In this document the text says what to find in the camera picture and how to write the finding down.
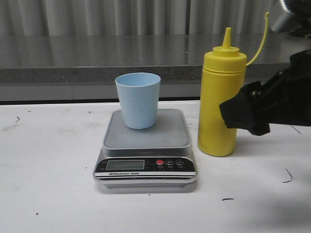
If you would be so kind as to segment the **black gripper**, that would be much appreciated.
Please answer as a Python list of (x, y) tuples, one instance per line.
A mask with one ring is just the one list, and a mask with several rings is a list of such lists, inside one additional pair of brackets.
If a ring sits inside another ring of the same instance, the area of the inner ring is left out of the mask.
[(288, 69), (262, 86), (259, 81), (244, 85), (219, 108), (228, 129), (243, 129), (256, 136), (269, 133), (269, 123), (310, 126), (311, 51), (291, 55)]

